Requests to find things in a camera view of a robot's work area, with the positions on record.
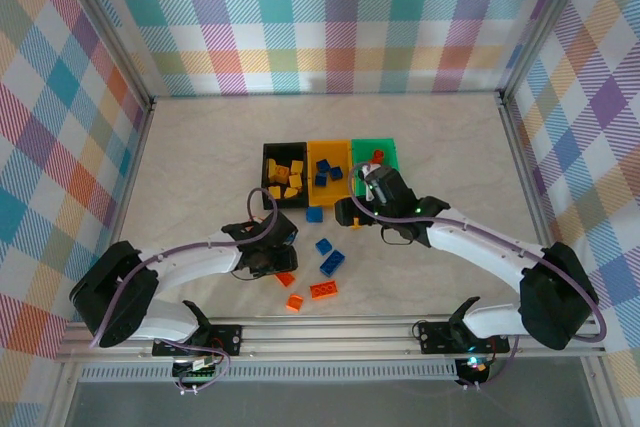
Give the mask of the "yellow plastic bin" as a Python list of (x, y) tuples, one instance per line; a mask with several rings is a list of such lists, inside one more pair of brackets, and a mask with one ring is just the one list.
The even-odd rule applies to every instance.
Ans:
[[(343, 177), (333, 180), (327, 175), (325, 186), (315, 183), (317, 163), (326, 160), (331, 167), (339, 167)], [(332, 207), (349, 195), (347, 176), (352, 167), (349, 140), (313, 140), (307, 142), (308, 194), (310, 206)]]

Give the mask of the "green plastic bin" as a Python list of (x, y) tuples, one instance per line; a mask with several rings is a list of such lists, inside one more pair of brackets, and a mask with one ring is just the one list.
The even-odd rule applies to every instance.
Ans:
[(351, 140), (352, 163), (358, 164), (374, 159), (375, 153), (382, 153), (381, 164), (399, 169), (396, 145), (393, 138), (360, 138)]

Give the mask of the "long blue lego brick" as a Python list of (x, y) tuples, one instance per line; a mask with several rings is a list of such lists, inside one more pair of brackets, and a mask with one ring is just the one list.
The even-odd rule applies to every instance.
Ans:
[(331, 278), (337, 269), (344, 263), (345, 256), (338, 250), (334, 250), (321, 264), (320, 272), (328, 278)]

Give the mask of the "black plastic bin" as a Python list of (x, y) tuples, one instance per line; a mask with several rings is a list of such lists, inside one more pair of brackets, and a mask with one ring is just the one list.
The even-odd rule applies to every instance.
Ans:
[[(275, 183), (269, 183), (267, 179), (267, 159), (274, 159), (277, 165), (291, 168), (293, 160), (300, 160), (304, 162), (304, 170), (301, 174), (302, 188), (297, 189), (299, 194), (296, 197), (285, 199), (284, 193), (287, 185)], [(305, 142), (289, 142), (289, 143), (266, 143), (263, 145), (262, 151), (262, 170), (261, 170), (261, 187), (265, 189), (269, 194), (268, 188), (270, 186), (281, 187), (281, 198), (275, 199), (279, 209), (303, 209), (309, 206), (308, 195), (308, 181), (307, 181), (307, 144)]]

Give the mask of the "black controller board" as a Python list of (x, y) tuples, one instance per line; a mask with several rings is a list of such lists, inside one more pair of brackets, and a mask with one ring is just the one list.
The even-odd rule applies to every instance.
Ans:
[(475, 356), (456, 359), (456, 382), (462, 386), (472, 386), (485, 383), (489, 379), (490, 367), (483, 363), (483, 359)]
[(218, 374), (222, 363), (219, 356), (178, 359), (172, 364), (171, 375), (183, 384), (203, 384)]

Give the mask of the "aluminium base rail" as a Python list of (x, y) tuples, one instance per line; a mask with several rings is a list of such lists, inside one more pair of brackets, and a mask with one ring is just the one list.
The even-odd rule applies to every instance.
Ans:
[[(237, 361), (400, 360), (422, 357), (413, 336), (415, 316), (266, 316), (220, 318), (242, 326)], [(89, 347), (80, 322), (68, 325), (58, 362), (152, 362), (150, 340), (126, 341), (107, 349)]]

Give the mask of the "aluminium table edge rail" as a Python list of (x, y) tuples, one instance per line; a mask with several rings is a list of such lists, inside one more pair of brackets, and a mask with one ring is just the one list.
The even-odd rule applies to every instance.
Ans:
[(547, 223), (533, 171), (528, 164), (524, 144), (517, 132), (511, 109), (500, 90), (496, 92), (496, 103), (537, 240), (551, 245), (554, 238)]
[(149, 97), (145, 105), (145, 108), (143, 110), (139, 137), (138, 137), (137, 143), (135, 144), (136, 149), (134, 151), (134, 155), (131, 158), (129, 171), (127, 173), (127, 176), (125, 177), (126, 183), (124, 184), (124, 188), (122, 191), (121, 202), (118, 205), (118, 208), (115, 212), (113, 225), (110, 231), (110, 237), (105, 248), (110, 247), (112, 244), (118, 242), (121, 239), (123, 226), (127, 216), (127, 211), (129, 209), (131, 197), (133, 194), (136, 179), (137, 179), (142, 158), (144, 155), (145, 146), (146, 146), (146, 143), (149, 137), (149, 132), (152, 126), (156, 105), (157, 105), (157, 97), (156, 96)]

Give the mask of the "aluminium frame post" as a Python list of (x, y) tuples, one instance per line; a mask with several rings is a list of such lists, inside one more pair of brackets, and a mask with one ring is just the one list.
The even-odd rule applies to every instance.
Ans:
[(124, 79), (133, 88), (137, 99), (147, 108), (153, 107), (154, 98), (145, 86), (142, 76), (134, 66), (124, 44), (121, 42), (113, 23), (108, 18), (100, 0), (79, 0), (87, 11), (99, 37), (105, 42), (106, 48), (113, 56), (116, 65), (121, 69)]
[(536, 56), (569, 0), (527, 0), (522, 32), (518, 34), (496, 88), (502, 105), (508, 105), (524, 82)]

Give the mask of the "aluminium frame beam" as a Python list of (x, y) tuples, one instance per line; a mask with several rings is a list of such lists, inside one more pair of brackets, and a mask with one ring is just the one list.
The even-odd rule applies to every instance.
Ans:
[(600, 357), (582, 357), (581, 363), (598, 420), (602, 427), (620, 427), (617, 410)]
[(79, 362), (62, 363), (44, 427), (65, 427), (82, 366)]

